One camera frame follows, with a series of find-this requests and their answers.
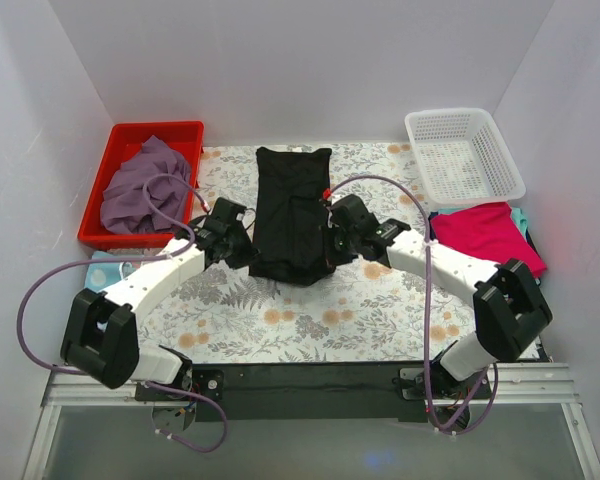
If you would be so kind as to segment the aluminium mounting rail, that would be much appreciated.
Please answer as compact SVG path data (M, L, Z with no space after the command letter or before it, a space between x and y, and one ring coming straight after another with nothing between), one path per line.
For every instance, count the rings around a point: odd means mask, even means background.
M420 362L205 364L196 368L197 387L214 387L211 397L227 403L238 394L397 393L399 382L423 369ZM503 404L570 404L580 401L569 367L561 363L517 362L498 366L481 383L474 402L484 404L493 386ZM55 374L43 404L109 406L182 402L182 396L162 393L135 382L111 390L90 377Z

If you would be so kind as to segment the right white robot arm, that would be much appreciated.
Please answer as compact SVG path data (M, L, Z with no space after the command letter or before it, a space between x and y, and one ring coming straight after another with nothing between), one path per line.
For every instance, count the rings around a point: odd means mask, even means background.
M326 256L335 266L357 257L418 275L472 307L475 329L429 360L428 372L411 380L436 397L455 397L469 379L493 363L512 363L553 319L529 267L481 260L427 240L395 219L379 222L356 195L327 203Z

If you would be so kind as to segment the red plastic bin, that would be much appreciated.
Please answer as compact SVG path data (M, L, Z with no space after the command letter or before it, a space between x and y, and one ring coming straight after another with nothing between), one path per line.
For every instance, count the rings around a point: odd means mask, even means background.
M200 121L115 125L78 231L96 250L162 247L189 219L202 153Z

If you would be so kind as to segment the white perforated plastic basket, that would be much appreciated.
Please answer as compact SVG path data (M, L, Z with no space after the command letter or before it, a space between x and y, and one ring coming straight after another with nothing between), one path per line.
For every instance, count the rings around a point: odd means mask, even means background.
M411 112L405 128L424 190L441 208L522 199L526 186L491 114L480 108Z

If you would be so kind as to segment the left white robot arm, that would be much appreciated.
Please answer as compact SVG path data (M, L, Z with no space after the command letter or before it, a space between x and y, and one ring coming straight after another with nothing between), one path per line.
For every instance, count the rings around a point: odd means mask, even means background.
M101 292L83 289L73 300L61 358L117 389L128 381L154 382L173 400L194 385L191 360L177 351L140 344L138 324L181 284L224 262L243 268L257 256L243 217L247 207L225 198L209 214L179 230L159 255Z

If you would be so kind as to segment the teal folded t shirt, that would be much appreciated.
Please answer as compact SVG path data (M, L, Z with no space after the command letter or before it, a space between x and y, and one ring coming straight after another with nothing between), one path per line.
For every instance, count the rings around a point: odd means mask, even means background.
M518 229L524 239L527 239L528 234L528 218L519 207L511 208L511 220Z

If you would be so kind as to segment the black t shirt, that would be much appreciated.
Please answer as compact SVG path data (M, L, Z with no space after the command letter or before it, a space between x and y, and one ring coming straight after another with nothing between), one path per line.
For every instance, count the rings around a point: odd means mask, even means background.
M323 229L328 213L322 204L330 188L332 150L256 151L258 192L253 245L259 251L249 274L297 286L329 276Z

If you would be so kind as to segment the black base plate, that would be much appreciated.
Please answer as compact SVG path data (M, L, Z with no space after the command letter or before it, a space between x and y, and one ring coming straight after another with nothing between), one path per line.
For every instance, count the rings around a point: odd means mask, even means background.
M427 421L425 402L405 398L420 362L196 365L194 384L230 420Z

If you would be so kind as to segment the purple crumpled t shirt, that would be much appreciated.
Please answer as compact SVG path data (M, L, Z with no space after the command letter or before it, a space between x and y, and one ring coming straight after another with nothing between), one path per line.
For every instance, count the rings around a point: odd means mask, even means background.
M103 192L100 221L117 235L166 233L181 220L192 168L185 157L159 138L146 140L121 164Z

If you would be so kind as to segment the light blue dotted cloth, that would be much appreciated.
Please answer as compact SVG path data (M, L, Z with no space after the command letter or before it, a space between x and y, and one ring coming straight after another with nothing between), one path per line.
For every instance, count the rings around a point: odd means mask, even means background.
M124 280L142 265L142 261L137 261L146 254L144 250L119 249L112 251L95 251L91 258L98 260L98 263L90 264L87 268L84 287L94 292L106 290L108 287ZM102 263L102 259L113 259L114 257L134 258L133 262Z

